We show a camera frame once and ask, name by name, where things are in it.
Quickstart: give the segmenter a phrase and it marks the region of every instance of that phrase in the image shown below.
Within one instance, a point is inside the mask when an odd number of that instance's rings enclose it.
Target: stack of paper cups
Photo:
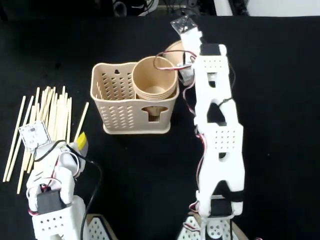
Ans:
[[[159,102],[168,99],[177,89],[178,72],[174,70],[158,70],[154,67],[155,56],[140,60],[132,71],[132,85],[139,99]],[[158,68],[172,68],[174,65],[163,57],[157,57]],[[163,107],[148,107],[146,110],[153,116],[159,116]]]

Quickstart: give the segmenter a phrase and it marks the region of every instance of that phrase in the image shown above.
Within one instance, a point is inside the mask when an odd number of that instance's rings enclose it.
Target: paper cup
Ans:
[[[154,67],[155,56],[140,60],[132,70],[132,85],[139,99],[160,101],[169,98],[177,88],[178,72],[158,70]],[[163,57],[157,57],[155,64],[159,68],[170,68],[174,65]],[[150,106],[146,109],[150,115],[159,116],[161,106]]]
[[[172,43],[166,51],[172,51],[172,50],[184,50],[184,46],[182,45],[182,41],[176,41]],[[163,55],[166,59],[168,59],[173,65],[182,65],[183,64],[183,56],[184,53],[182,51],[177,51],[177,52],[170,52],[170,53],[165,53]]]

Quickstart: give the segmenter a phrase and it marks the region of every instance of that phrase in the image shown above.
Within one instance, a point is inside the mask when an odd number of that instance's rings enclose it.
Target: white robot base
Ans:
[[[200,224],[194,216],[188,216],[185,223],[192,226],[194,229],[200,229]],[[240,228],[232,222],[232,239],[233,240],[248,240],[245,234]],[[207,223],[206,239],[217,239],[217,240],[230,240],[230,224],[226,219],[210,219]],[[177,240],[201,240],[199,231],[191,231],[185,227],[181,229],[181,232]]]

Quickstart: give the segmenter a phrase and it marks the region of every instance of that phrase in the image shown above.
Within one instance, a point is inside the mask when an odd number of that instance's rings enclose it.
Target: basket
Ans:
[[[165,134],[179,95],[177,84],[170,98],[158,101],[138,99],[133,88],[132,70],[136,62],[123,64],[98,63],[92,69],[90,95],[108,134]],[[162,107],[159,116],[152,116],[148,107]]]

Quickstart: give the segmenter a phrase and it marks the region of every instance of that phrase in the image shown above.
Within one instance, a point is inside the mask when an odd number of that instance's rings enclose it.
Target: black cloth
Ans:
[[[118,238],[173,240],[195,200],[202,155],[193,117],[179,97],[164,135],[108,135],[90,98],[96,63],[125,63],[163,51],[179,36],[173,18],[61,19],[0,25],[0,173],[23,95],[65,85],[73,98],[72,135],[86,101],[88,157],[104,170],[91,213],[103,214]],[[244,127],[243,214],[250,239],[316,239],[319,164],[319,17],[195,17],[209,43],[227,46],[236,72],[234,99]],[[188,93],[191,102],[193,91]],[[0,186],[1,239],[34,239],[24,178]],[[89,164],[75,192],[87,203],[98,180]]]

